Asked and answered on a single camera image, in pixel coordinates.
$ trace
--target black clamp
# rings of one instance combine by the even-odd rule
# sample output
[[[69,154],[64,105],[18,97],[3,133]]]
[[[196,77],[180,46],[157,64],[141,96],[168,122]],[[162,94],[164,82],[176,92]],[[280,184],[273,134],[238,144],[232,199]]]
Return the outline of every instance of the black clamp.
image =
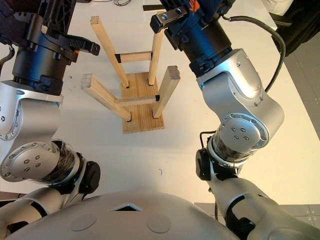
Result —
[[[65,38],[69,40],[69,47],[73,51],[81,51],[90,53],[92,55],[98,56],[100,52],[100,46],[93,41],[90,41],[81,36],[73,36],[73,35],[63,35]]]

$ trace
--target circular cap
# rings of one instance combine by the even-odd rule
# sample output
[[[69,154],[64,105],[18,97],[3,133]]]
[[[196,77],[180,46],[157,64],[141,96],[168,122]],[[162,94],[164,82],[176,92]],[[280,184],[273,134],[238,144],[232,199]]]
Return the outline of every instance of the circular cap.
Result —
[[[70,228],[75,232],[83,231],[90,228],[96,221],[97,217],[93,214],[83,215],[73,220]]]
[[[171,221],[164,215],[155,214],[148,218],[146,225],[152,232],[163,234],[168,232],[171,228]]]

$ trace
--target wooden board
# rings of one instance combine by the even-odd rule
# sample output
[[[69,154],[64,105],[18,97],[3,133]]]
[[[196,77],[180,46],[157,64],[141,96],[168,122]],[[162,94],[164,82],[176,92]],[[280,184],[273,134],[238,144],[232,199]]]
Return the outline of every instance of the wooden board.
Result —
[[[121,88],[123,99],[141,98],[154,96],[158,94],[157,80],[153,86],[148,84],[148,72],[127,74],[129,88]],[[164,119],[161,115],[159,118],[153,117],[153,106],[155,103],[127,106],[131,112],[131,121],[122,120],[124,134],[152,131],[164,129]]]
[[[152,51],[121,53],[121,63],[139,62],[151,60]]]

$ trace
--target gray floor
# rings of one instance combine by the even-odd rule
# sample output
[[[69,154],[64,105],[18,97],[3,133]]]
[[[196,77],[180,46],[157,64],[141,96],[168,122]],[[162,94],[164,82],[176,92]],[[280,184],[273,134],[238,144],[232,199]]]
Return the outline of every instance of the gray floor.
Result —
[[[284,62],[320,138],[320,32]]]
[[[215,204],[214,203],[201,203],[195,202],[195,205],[200,207],[210,216],[214,217]],[[281,205],[281,207],[292,216],[304,221],[310,225],[320,229],[320,204],[314,205]],[[218,220],[225,225],[225,220],[218,211]]]

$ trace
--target bolt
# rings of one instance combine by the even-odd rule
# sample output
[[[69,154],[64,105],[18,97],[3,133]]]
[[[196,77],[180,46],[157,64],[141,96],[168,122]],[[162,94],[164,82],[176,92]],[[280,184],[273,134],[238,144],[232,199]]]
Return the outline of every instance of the bolt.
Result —
[[[161,15],[161,18],[162,18],[163,20],[167,20],[167,19],[168,19],[168,16],[164,13],[164,14]]]

